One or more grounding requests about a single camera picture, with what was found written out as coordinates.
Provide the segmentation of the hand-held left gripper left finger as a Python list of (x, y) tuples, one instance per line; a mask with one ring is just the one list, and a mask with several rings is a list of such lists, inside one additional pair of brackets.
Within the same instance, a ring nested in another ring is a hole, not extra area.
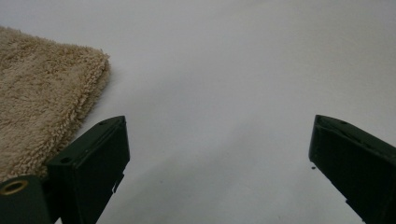
[(47, 163), (49, 181), (61, 199), (63, 224), (95, 224), (123, 179), (130, 161), (126, 119), (91, 127)]

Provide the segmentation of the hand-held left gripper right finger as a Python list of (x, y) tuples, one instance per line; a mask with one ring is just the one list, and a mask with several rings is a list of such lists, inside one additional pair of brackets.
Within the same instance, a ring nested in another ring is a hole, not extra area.
[(366, 224), (396, 224), (396, 147), (340, 119), (315, 116), (309, 154)]

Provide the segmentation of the beige terry towel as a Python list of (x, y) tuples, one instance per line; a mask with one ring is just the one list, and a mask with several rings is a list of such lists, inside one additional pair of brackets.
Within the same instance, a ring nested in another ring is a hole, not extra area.
[(105, 88), (108, 55), (0, 26), (0, 183), (47, 173)]

